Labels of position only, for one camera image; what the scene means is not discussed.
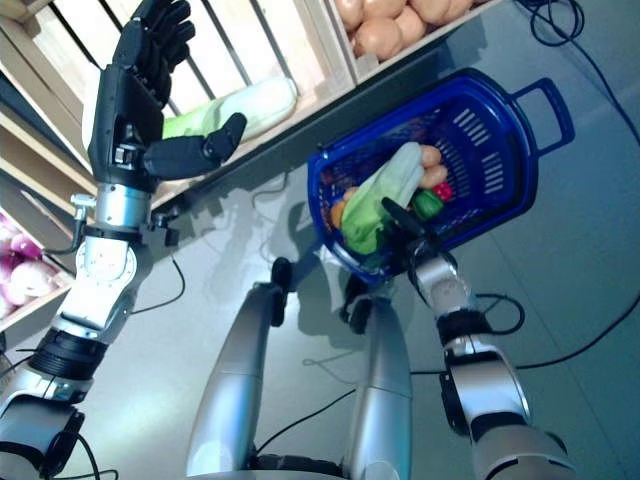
silver robot arm segment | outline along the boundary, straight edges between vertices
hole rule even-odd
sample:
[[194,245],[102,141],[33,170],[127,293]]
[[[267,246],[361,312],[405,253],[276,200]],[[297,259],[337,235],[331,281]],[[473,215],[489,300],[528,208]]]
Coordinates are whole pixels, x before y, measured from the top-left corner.
[[529,425],[522,386],[475,298],[448,259],[437,256],[416,270],[432,307],[445,353],[442,399],[452,429],[472,440],[478,480],[575,480],[563,446]]

wooden shelf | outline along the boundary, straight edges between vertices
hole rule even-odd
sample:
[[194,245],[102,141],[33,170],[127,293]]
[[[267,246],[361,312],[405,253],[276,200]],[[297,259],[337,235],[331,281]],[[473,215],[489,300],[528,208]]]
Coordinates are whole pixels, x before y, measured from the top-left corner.
[[71,283],[69,283],[68,285],[62,286],[57,290],[54,290],[48,295],[38,297],[32,300],[31,302],[29,302],[28,304],[20,307],[18,310],[13,312],[8,317],[5,317],[2,320],[0,320],[0,332],[3,332],[4,330],[8,329],[12,325],[15,325],[23,318],[38,311],[39,309],[41,309],[48,303],[52,302],[56,298],[60,297],[61,295],[64,295],[67,291],[69,291],[70,288],[71,288]]

green vegetable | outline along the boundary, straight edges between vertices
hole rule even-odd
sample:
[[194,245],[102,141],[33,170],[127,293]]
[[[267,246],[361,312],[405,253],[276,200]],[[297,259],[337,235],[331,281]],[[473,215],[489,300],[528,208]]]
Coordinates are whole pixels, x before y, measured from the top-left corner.
[[423,190],[411,200],[411,206],[423,222],[435,217],[444,207],[442,200],[431,190]]
[[381,246],[378,233],[388,217],[382,199],[389,197],[406,207],[423,175],[422,147],[405,143],[347,202],[340,226],[347,246],[363,255],[375,252]]

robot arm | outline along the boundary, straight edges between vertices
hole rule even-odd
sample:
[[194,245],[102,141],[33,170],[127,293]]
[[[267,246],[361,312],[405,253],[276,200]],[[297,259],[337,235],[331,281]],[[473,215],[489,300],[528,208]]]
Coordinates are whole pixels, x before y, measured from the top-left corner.
[[[151,268],[141,231],[162,180],[207,173],[240,142],[245,119],[233,115],[207,137],[162,140],[170,74],[186,58],[194,28],[185,0],[145,0],[125,25],[113,61],[96,77],[83,137],[98,195],[74,196],[81,239],[74,239],[74,285],[32,358],[0,396],[0,478],[59,473],[83,421],[81,402],[108,346],[131,313]],[[86,226],[88,210],[95,222]]]
[[450,258],[416,269],[434,311],[447,372],[440,376],[451,428],[471,437],[478,480],[575,480],[555,438],[529,425],[529,405],[515,371],[491,340],[491,327]]

red onion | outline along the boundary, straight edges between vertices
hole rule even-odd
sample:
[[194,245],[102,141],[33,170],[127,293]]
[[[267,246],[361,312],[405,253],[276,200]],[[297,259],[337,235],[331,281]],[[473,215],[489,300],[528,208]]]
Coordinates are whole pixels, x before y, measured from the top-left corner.
[[55,270],[39,260],[27,260],[11,272],[11,285],[15,291],[30,297],[41,297],[56,289],[53,281]]
[[16,307],[21,307],[32,299],[32,297],[26,295],[23,291],[16,289],[12,283],[0,285],[0,291],[2,291],[4,298]]
[[22,263],[22,257],[15,253],[0,255],[0,284],[4,284],[11,278],[11,272]]
[[11,250],[21,253],[27,258],[40,258],[42,252],[38,246],[24,233],[19,233],[11,240]]

